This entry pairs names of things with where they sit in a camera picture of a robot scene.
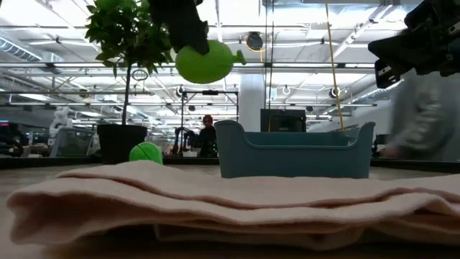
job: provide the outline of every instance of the black plant pot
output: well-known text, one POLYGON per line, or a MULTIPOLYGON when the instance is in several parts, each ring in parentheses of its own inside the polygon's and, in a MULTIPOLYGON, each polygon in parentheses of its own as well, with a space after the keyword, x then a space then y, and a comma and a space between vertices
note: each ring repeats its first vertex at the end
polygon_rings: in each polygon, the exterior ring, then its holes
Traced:
POLYGON ((102 163, 116 165, 129 161, 129 153, 145 141, 147 128, 136 125, 102 124, 98 126, 102 163))

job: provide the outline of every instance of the person in background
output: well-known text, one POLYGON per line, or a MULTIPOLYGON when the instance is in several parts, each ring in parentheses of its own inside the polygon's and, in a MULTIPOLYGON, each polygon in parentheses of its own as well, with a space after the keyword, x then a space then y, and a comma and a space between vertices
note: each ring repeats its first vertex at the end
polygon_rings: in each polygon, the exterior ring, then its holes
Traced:
POLYGON ((216 129, 213 125, 213 117, 206 115, 203 118, 204 129, 200 131, 198 136, 198 143, 201 144, 201 157, 216 157, 216 153, 213 151, 213 146, 216 143, 216 129))
POLYGON ((460 80, 409 71, 392 99, 392 129, 380 156, 456 162, 460 159, 460 80))

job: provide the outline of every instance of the towel fold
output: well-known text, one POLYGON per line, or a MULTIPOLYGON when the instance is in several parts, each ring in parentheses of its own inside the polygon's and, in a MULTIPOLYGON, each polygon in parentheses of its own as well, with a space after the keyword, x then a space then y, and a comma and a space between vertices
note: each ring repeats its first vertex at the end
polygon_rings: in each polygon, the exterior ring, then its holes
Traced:
POLYGON ((396 181, 223 179, 149 161, 61 173, 15 191, 17 244, 57 245, 151 224, 158 240, 209 240, 330 250, 367 230, 460 245, 460 176, 396 181))

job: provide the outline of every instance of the green ball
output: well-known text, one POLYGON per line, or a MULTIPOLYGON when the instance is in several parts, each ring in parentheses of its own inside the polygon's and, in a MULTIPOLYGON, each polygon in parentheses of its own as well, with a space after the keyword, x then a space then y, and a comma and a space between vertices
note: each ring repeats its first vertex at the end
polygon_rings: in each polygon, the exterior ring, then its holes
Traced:
POLYGON ((217 40, 209 40, 209 53, 201 55, 190 46, 185 46, 176 56, 175 67, 179 74, 191 83, 213 83, 225 78, 233 68, 233 64, 246 64, 243 53, 236 55, 230 48, 217 40))
POLYGON ((161 149, 151 142, 143 142, 135 146, 129 153, 129 161, 150 160, 163 164, 161 149))

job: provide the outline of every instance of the table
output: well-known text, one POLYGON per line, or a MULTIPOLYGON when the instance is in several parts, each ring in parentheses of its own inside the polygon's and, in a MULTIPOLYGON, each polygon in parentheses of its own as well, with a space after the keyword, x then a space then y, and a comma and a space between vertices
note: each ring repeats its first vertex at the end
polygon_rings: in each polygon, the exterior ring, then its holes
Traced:
MULTIPOLYGON (((164 244, 139 234, 113 235, 110 237, 92 237, 71 245, 60 247, 40 247, 38 245, 17 246, 11 244, 8 231, 12 215, 4 203, 12 191, 40 181, 54 178, 57 173, 84 168, 92 165, 73 165, 53 168, 28 168, 0 171, 0 258, 8 259, 194 259, 194 258, 324 258, 324 259, 361 259, 361 258, 457 258, 457 247, 430 245, 357 245, 343 250, 315 253, 290 247, 252 247, 244 245, 222 244, 164 244)), ((190 173, 218 175, 219 167, 214 165, 176 165, 176 168, 190 173)), ((443 176, 444 173, 403 171, 385 168, 372 168, 371 178, 390 180, 396 178, 417 178, 443 176)))

